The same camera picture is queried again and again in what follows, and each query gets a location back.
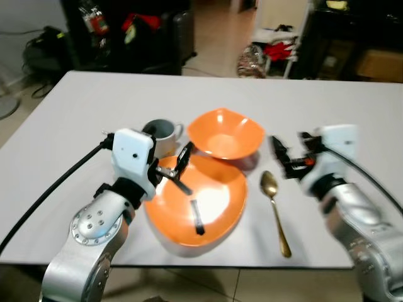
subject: white table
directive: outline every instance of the white table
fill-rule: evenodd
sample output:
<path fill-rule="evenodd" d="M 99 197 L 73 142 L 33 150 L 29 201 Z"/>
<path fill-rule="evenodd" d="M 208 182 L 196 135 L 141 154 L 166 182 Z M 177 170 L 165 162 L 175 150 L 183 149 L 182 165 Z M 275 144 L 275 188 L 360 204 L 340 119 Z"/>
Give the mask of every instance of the white table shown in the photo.
<path fill-rule="evenodd" d="M 68 73 L 0 149 L 0 239 L 72 164 L 103 139 L 102 130 L 141 129 L 154 118 L 188 125 L 202 113 L 226 107 L 278 135 L 292 153 L 303 150 L 297 131 L 317 126 L 360 126 L 358 162 L 403 200 L 403 86 L 364 82 L 283 81 Z M 187 142 L 186 135 L 181 143 Z M 281 179 L 267 141 L 258 167 L 248 175 L 246 209 L 234 231 L 209 251 L 163 244 L 141 207 L 116 266 L 349 268 L 351 261 L 324 226 L 317 201 L 294 180 Z M 293 251 L 281 256 L 268 200 L 258 188 L 263 170 L 279 180 L 277 197 Z M 380 193 L 355 172 L 350 181 L 376 201 L 399 228 L 403 220 Z M 104 150 L 69 178 L 23 225 L 0 262 L 47 264 L 65 242 L 73 214 L 112 183 L 110 151 Z"/>

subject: spoon handle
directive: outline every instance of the spoon handle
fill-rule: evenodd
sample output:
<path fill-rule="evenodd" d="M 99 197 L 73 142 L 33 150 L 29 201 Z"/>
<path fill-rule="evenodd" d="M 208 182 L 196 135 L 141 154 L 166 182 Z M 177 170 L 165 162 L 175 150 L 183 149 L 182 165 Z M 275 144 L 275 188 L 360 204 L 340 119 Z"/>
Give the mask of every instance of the spoon handle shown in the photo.
<path fill-rule="evenodd" d="M 273 211 L 275 212 L 278 237 L 280 239 L 280 250 L 284 257 L 290 258 L 292 256 L 290 246 L 288 245 L 287 239 L 285 238 L 283 227 L 281 226 L 280 217 L 278 215 L 277 206 L 275 200 L 271 199 L 271 205 L 273 206 Z"/>

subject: white mug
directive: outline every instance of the white mug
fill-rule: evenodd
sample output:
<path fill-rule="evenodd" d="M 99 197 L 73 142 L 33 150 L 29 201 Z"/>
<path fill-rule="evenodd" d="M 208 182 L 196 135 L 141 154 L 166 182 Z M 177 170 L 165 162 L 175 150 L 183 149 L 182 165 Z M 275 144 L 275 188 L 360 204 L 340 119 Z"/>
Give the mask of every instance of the white mug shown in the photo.
<path fill-rule="evenodd" d="M 153 120 L 148 122 L 144 129 L 153 128 L 153 136 L 157 140 L 156 151 L 154 157 L 161 159 L 163 157 L 172 156 L 176 151 L 176 141 L 183 133 L 183 125 L 175 125 L 167 120 Z"/>

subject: cardboard box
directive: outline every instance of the cardboard box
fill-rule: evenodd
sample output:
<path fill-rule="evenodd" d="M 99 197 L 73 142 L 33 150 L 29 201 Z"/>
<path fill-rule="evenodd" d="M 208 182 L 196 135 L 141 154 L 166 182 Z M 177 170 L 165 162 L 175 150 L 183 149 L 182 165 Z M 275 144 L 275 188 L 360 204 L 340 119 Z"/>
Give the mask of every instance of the cardboard box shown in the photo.
<path fill-rule="evenodd" d="M 371 81 L 403 83 L 403 53 L 367 50 L 358 64 L 357 74 Z"/>

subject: wall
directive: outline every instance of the wall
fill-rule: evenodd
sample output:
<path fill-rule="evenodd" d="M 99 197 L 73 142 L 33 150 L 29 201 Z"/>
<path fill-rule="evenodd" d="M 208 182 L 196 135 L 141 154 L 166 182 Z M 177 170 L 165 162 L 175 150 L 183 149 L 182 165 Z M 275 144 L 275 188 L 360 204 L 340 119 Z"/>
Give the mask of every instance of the wall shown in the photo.
<path fill-rule="evenodd" d="M 274 30 L 278 25 L 292 25 L 298 31 L 304 20 L 308 0 L 260 0 L 260 28 Z"/>
<path fill-rule="evenodd" d="M 58 0 L 0 0 L 0 31 L 28 31 L 51 25 L 66 31 Z M 0 76 L 8 84 L 23 78 L 22 53 L 27 41 L 40 33 L 0 35 Z"/>

